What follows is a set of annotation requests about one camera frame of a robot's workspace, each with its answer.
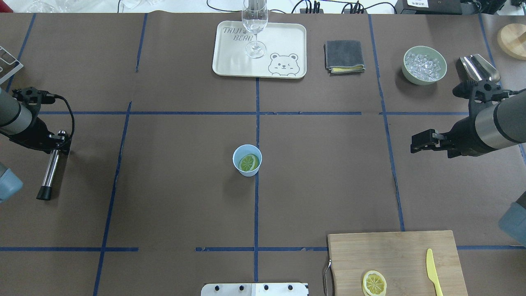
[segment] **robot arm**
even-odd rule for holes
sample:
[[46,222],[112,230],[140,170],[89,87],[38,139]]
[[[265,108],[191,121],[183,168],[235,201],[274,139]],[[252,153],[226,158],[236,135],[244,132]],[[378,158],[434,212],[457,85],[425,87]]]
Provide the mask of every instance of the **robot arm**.
[[[57,135],[47,129],[38,118],[42,104],[53,104],[56,99],[63,100],[72,118],[72,132],[68,135],[59,131]],[[66,99],[33,87],[13,90],[13,96],[0,89],[0,133],[10,141],[23,147],[51,154],[44,182],[37,199],[50,200],[52,181],[57,168],[59,152],[69,154],[71,140],[75,132],[75,119]],[[0,202],[20,190],[20,180],[0,163]]]
[[453,95],[469,100],[469,116],[447,133],[427,130],[412,136],[411,153],[446,150],[448,158],[480,156],[526,142],[524,90],[503,90],[489,80],[467,81],[455,87]]
[[0,162],[0,203],[10,198],[22,188],[22,182]]

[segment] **bamboo cutting board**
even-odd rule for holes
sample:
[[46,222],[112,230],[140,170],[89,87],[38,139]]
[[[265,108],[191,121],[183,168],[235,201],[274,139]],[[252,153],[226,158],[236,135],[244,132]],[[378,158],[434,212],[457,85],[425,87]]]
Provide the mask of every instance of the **bamboo cutting board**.
[[433,296],[426,251],[433,249],[445,296],[467,296],[453,232],[414,231],[329,234],[329,257],[335,296],[363,295],[361,280],[369,270],[387,282],[386,296]]

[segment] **gray towel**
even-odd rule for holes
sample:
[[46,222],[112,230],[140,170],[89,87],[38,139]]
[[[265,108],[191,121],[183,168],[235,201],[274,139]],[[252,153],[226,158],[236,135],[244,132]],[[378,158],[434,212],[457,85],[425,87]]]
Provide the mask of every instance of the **gray towel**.
[[335,74],[365,71],[361,43],[358,40],[327,41],[325,68]]

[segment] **wine glass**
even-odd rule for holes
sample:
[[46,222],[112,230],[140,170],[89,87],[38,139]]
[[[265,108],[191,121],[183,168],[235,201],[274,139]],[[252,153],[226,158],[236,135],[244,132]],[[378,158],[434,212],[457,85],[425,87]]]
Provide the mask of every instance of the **wine glass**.
[[268,23],[267,0],[243,0],[241,11],[243,26],[255,35],[256,40],[245,47],[245,53],[251,58],[260,58],[265,54],[267,47],[258,41],[258,33],[263,31]]

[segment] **lemon slice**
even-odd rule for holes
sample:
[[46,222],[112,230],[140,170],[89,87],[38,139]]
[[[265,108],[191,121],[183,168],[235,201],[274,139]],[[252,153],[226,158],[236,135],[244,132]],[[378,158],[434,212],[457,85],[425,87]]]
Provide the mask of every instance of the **lemon slice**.
[[376,270],[368,271],[363,276],[362,290],[365,296],[385,296],[386,278]]
[[239,168],[244,172],[255,170],[259,165],[259,159],[253,154],[245,155],[239,162]]

